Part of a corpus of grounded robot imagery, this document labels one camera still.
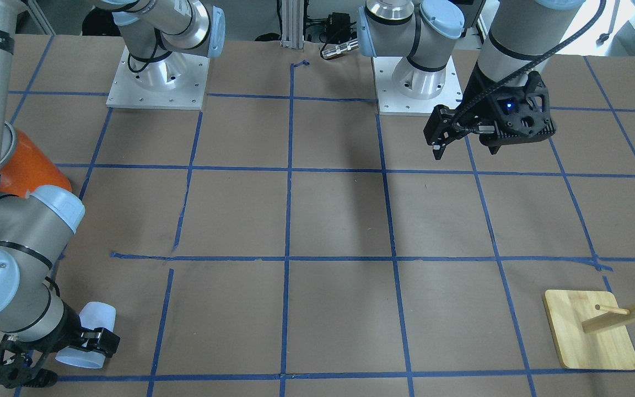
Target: white cup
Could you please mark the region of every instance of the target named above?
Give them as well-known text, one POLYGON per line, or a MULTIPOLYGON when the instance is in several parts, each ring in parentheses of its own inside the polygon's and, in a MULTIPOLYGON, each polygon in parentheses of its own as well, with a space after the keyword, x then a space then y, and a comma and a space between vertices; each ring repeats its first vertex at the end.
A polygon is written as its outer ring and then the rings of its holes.
MULTIPOLYGON (((90 302, 80 311, 80 323, 86 329, 104 327, 114 331, 116 309, 102 302, 90 302)), ((66 347, 56 355, 55 359, 63 364, 89 369, 100 369, 104 364, 104 355, 98 352, 83 352, 66 347)))

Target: table surface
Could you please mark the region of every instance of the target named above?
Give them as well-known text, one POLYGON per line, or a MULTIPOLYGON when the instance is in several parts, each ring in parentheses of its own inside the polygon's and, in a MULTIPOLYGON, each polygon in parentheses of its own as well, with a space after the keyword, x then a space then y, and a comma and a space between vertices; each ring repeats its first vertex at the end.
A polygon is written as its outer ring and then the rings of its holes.
POLYGON ((635 302, 635 58, 555 56, 552 140, 436 162, 363 56, 228 42, 202 112, 109 110, 121 39, 16 40, 7 118, 87 208, 62 297, 116 307, 121 345, 0 396, 635 395, 561 369, 542 303, 635 302))

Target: wooden base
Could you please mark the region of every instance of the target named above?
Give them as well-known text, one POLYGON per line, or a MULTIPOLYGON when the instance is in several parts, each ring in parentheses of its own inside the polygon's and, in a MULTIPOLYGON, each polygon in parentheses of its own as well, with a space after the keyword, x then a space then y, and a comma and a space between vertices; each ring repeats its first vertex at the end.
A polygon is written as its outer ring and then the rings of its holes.
POLYGON ((582 322, 603 314, 596 304, 619 307, 607 291, 549 289, 543 297, 557 357, 567 369, 635 370, 635 350, 625 326, 585 334, 582 322))

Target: metal mounting plate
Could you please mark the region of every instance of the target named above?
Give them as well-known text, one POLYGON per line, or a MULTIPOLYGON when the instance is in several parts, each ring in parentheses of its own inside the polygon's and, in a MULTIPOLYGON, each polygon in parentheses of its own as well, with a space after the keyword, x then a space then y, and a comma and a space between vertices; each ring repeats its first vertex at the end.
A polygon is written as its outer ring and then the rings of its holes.
POLYGON ((430 116, 436 105, 456 108, 462 101, 462 90, 457 79, 452 58, 445 68, 447 78, 440 94, 431 100, 416 100, 401 94, 396 89, 391 75, 401 58, 399 56, 379 56, 373 58, 374 81, 379 98, 379 114, 395 116, 430 116))
POLYGON ((114 82, 109 89, 109 97, 106 98, 109 108, 202 110, 209 58, 182 53, 190 66, 187 81, 194 83, 179 85, 168 91, 151 91, 134 81, 134 73, 126 66, 128 54, 128 50, 124 48, 114 82))

